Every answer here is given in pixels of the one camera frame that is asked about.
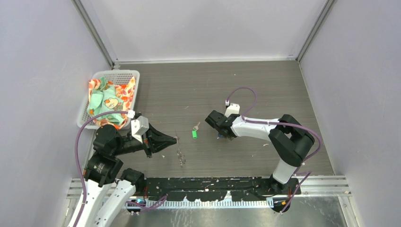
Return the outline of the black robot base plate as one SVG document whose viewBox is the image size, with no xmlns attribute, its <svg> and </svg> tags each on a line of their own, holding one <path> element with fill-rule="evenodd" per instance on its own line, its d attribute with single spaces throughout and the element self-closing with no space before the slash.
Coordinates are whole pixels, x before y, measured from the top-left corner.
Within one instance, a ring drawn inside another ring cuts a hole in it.
<svg viewBox="0 0 401 227">
<path fill-rule="evenodd" d="M 167 201 L 222 201 L 226 196 L 231 196 L 232 201 L 261 201 L 267 197 L 300 195 L 298 185 L 296 178 L 278 186 L 272 179 L 256 176 L 147 178 L 134 195 L 152 200 L 166 195 Z"/>
</svg>

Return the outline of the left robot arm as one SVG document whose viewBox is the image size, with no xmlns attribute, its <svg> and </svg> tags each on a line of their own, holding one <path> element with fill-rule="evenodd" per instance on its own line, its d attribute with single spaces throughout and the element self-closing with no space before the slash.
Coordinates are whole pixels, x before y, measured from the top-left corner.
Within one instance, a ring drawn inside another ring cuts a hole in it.
<svg viewBox="0 0 401 227">
<path fill-rule="evenodd" d="M 175 137 L 157 131 L 151 124 L 137 123 L 125 136 L 112 125 L 101 126 L 93 142 L 95 152 L 81 178 L 81 204 L 76 207 L 69 226 L 108 227 L 131 196 L 144 192 L 144 174 L 128 168 L 123 171 L 112 195 L 105 199 L 123 165 L 119 155 L 144 151 L 147 157 L 152 157 L 176 143 Z"/>
</svg>

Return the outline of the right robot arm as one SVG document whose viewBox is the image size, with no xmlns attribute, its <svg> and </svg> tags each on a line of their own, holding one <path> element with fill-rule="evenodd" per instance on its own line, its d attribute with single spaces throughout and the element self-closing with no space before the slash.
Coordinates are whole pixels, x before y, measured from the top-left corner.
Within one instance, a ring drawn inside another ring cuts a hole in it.
<svg viewBox="0 0 401 227">
<path fill-rule="evenodd" d="M 270 189 L 282 194 L 290 178 L 306 159 L 315 143 L 314 136 L 291 115 L 271 120 L 255 119 L 232 113 L 229 116 L 213 110 L 205 122 L 224 138 L 251 137 L 269 141 L 280 160 L 271 175 Z"/>
</svg>

